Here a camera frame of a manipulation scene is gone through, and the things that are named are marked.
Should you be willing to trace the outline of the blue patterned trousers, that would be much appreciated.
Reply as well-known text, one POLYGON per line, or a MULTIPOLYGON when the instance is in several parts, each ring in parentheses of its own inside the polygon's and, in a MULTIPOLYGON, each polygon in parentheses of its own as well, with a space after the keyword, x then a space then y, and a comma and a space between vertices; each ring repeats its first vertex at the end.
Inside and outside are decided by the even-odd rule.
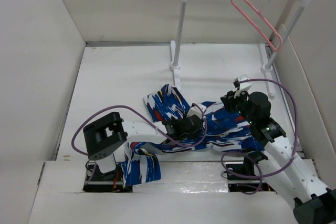
POLYGON ((189 105, 179 90, 164 85, 144 98, 155 125, 149 132, 133 130, 121 162, 127 187, 161 179, 158 156, 190 151, 254 152, 263 147, 250 133, 250 125, 239 113, 228 113, 222 102, 189 105))

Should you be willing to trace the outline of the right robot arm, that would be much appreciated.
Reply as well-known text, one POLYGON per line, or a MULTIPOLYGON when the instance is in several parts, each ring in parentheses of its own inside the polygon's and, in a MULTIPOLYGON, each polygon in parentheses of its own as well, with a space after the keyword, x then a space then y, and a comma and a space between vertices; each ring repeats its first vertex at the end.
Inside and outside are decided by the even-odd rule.
POLYGON ((271 118, 267 95, 237 90, 228 92, 221 101, 227 112, 237 112, 250 124, 253 138, 263 147, 244 159, 240 171, 250 179, 262 174, 264 182, 290 206, 297 223, 334 222, 335 190, 314 174, 271 118))

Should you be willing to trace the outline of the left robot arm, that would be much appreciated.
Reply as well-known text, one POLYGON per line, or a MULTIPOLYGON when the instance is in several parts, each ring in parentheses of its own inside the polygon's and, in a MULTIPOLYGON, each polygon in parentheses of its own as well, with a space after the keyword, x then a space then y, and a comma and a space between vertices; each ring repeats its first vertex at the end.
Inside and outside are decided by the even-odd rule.
POLYGON ((109 113, 83 128, 88 160, 97 163, 105 180, 117 175, 117 163, 124 162, 121 152, 126 144, 143 143, 145 147, 190 147, 183 140, 196 141, 202 133, 204 120, 200 113, 164 122, 125 121, 118 112, 109 113))

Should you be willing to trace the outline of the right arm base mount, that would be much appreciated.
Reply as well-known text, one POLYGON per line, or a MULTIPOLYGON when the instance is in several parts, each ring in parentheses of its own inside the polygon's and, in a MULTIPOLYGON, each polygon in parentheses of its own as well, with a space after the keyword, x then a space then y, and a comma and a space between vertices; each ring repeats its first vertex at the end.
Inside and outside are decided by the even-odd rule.
POLYGON ((240 163, 228 163, 224 158, 229 153, 221 156, 220 162, 224 168, 222 174, 228 180, 229 189, 239 191, 243 194, 253 195, 256 192, 266 189, 266 183, 262 180, 262 171, 259 167, 261 161, 267 161, 268 158, 260 151, 252 153, 232 152, 240 155, 243 159, 240 163))

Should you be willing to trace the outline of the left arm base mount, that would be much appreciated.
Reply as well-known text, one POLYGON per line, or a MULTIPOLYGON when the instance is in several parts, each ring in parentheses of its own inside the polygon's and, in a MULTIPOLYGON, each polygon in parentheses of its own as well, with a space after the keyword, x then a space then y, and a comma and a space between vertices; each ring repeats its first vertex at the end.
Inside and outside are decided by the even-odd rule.
POLYGON ((83 191, 87 193, 132 193, 133 187, 126 186, 123 181, 123 171, 121 165, 116 169, 103 174, 98 165, 87 161, 86 177, 83 191))

